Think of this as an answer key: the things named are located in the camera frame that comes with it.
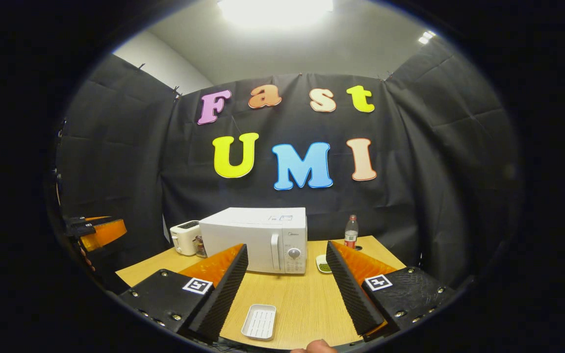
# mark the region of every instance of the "white soap dish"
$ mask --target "white soap dish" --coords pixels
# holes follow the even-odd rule
[[[320,268],[321,264],[328,264],[328,262],[326,261],[326,255],[318,255],[315,258],[315,263],[318,265],[318,270],[320,270],[320,272],[322,273],[333,273],[332,271],[324,271]]]
[[[271,340],[274,335],[276,307],[265,304],[252,304],[247,311],[241,333],[255,340]]]

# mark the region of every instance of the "blue letter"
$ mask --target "blue letter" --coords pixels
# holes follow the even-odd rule
[[[274,188],[276,190],[291,189],[293,183],[289,180],[289,173],[291,173],[298,187],[304,187],[309,172],[311,172],[309,187],[327,188],[332,186],[333,180],[328,177],[328,150],[330,150],[328,143],[312,143],[307,155],[302,160],[298,156],[298,152],[287,143],[272,147],[272,152],[278,157],[278,181],[274,184]]]

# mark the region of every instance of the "microwave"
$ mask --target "microwave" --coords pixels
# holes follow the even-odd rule
[[[248,271],[305,273],[307,213],[295,208],[226,208],[200,220],[208,256],[247,244]]]

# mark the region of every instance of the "white wall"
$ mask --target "white wall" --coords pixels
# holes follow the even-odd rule
[[[147,31],[130,38],[113,54],[136,67],[145,63],[143,71],[171,88],[180,86],[178,92],[182,94],[213,86],[191,63]]]

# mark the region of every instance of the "microwave dial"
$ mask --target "microwave dial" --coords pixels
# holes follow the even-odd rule
[[[289,254],[289,256],[292,259],[295,259],[295,258],[300,256],[300,250],[296,249],[296,248],[292,248],[292,249],[289,249],[289,251],[287,251],[287,254]]]

